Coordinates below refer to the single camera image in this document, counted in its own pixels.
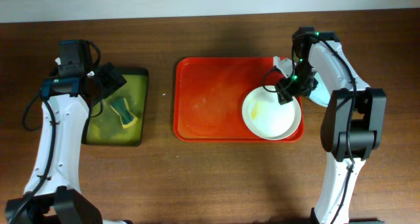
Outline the white cream plate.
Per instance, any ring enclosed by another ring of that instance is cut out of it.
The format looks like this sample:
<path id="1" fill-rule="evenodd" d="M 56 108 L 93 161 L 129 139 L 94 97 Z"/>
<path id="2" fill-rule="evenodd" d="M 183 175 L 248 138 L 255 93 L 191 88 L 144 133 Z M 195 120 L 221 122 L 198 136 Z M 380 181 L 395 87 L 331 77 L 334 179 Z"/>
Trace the white cream plate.
<path id="1" fill-rule="evenodd" d="M 244 99 L 241 114 L 243 121 L 254 135 L 269 141 L 279 141 L 294 134 L 302 122 L 298 100 L 280 104 L 278 95 L 263 87 L 252 90 Z"/>

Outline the green and yellow sponge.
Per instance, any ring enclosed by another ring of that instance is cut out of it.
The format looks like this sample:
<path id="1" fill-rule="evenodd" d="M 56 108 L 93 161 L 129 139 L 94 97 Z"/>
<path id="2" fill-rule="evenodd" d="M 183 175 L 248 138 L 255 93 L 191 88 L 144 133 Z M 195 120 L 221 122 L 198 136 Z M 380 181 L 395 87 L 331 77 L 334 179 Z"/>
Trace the green and yellow sponge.
<path id="1" fill-rule="evenodd" d="M 128 129 L 138 122 L 138 117 L 131 112 L 126 98 L 112 101 L 110 107 L 119 116 L 123 129 Z"/>

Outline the light blue plate top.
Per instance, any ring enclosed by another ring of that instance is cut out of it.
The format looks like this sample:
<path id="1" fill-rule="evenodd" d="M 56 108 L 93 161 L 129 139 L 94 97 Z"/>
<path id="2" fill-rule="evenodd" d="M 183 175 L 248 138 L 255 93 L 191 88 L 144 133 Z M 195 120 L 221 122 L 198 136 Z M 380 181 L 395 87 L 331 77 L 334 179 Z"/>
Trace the light blue plate top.
<path id="1" fill-rule="evenodd" d="M 327 107 L 330 100 L 330 94 L 327 90 L 322 78 L 319 73 L 314 74 L 314 79 L 318 82 L 316 88 L 309 94 L 308 98 L 323 107 Z"/>

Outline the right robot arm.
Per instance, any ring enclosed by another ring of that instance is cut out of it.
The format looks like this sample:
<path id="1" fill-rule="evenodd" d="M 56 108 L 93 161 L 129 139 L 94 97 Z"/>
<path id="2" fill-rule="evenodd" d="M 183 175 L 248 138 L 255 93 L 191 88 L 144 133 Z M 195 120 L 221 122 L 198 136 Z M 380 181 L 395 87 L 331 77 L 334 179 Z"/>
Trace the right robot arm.
<path id="1" fill-rule="evenodd" d="M 292 35 L 291 66 L 275 66 L 278 103 L 307 97 L 325 86 L 329 100 L 320 130 L 327 166 L 321 195 L 309 223 L 349 223 L 357 178 L 381 142 L 387 96 L 362 80 L 347 60 L 335 32 L 300 27 Z"/>

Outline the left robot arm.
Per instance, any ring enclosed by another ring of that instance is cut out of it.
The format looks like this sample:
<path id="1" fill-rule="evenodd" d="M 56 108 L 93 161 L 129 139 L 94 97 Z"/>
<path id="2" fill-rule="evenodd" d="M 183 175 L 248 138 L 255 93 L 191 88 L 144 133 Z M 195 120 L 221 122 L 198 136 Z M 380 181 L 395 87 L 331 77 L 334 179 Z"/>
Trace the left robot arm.
<path id="1" fill-rule="evenodd" d="M 111 63 L 101 66 L 91 41 L 61 41 L 56 67 L 35 94 L 43 122 L 37 158 L 21 198 L 8 200 L 8 223 L 106 223 L 81 193 L 79 158 L 93 106 L 126 84 Z"/>

